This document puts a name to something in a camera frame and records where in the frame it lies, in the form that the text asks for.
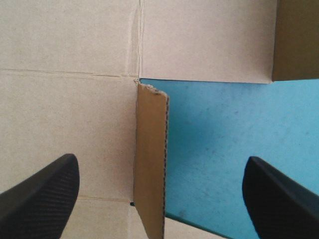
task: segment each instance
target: light blue panel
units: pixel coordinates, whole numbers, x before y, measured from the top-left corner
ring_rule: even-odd
[[[249,156],[319,193],[319,81],[142,80],[170,96],[166,215],[257,239],[242,198]]]

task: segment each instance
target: textured rubber pad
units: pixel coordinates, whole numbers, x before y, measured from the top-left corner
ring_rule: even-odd
[[[319,197],[261,158],[248,160],[243,196],[261,239],[319,239]]]
[[[79,191],[79,167],[66,154],[0,195],[0,239],[58,239]]]

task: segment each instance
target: cardboard seam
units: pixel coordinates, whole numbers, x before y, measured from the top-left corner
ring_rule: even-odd
[[[0,74],[6,75],[35,75],[35,76],[61,76],[61,77],[76,77],[76,78],[132,78],[136,79],[137,76],[129,75],[108,75],[108,74],[99,74],[93,72],[67,72],[67,71],[41,71],[41,70],[27,70],[27,69],[0,69]]]
[[[126,62],[126,72],[129,76],[138,77],[139,75],[139,28],[140,28],[140,4],[137,2],[136,9],[132,12],[130,17],[131,26],[129,28],[129,39],[128,39],[128,52]]]
[[[144,25],[145,25],[145,0],[139,0],[140,2],[140,34],[138,45],[138,76],[143,75],[143,41],[144,41]]]

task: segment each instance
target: brown cardboard flap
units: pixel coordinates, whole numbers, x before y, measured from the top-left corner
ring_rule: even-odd
[[[164,237],[168,96],[138,85],[134,202],[150,239]]]
[[[318,12],[318,0],[279,0],[273,81],[319,78]]]

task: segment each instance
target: cardboard flap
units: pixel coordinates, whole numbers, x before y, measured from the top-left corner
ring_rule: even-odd
[[[145,0],[140,78],[271,83],[277,0]]]
[[[150,239],[164,237],[168,96],[138,85],[134,202]]]
[[[280,0],[273,80],[319,78],[319,1]]]

